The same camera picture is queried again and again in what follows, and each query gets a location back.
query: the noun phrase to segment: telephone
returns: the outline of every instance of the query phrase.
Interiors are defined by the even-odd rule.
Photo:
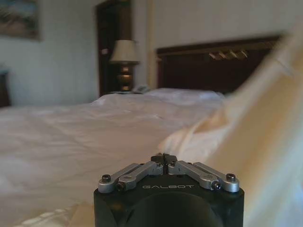
[[[133,89],[133,92],[138,94],[144,94],[146,92],[149,92],[150,90],[151,89],[148,85],[138,85]]]

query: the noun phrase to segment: white duvet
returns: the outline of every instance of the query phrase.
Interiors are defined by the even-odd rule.
[[[102,174],[148,161],[168,135],[221,105],[217,94],[108,95],[86,105],[0,110],[0,226],[92,204]]]

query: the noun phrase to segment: wooden furniture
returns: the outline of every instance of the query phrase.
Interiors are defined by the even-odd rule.
[[[279,37],[160,48],[158,87],[233,92],[250,77]]]
[[[7,73],[0,73],[0,108],[10,106],[9,94],[6,86]]]

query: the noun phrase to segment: screw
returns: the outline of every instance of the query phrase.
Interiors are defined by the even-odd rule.
[[[227,174],[226,179],[230,182],[235,182],[236,181],[236,175],[235,174]]]
[[[110,175],[105,174],[105,175],[102,176],[102,182],[103,183],[108,183],[108,182],[110,182],[110,180],[111,180]]]
[[[118,182],[116,185],[118,192],[123,192],[125,190],[125,187],[126,185],[124,182]]]
[[[221,184],[220,184],[220,182],[214,181],[214,182],[212,183],[212,189],[214,189],[214,190],[220,190],[220,189],[221,189]]]

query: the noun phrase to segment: framed picture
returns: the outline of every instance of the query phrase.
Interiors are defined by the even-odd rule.
[[[0,0],[0,35],[39,39],[38,0]]]

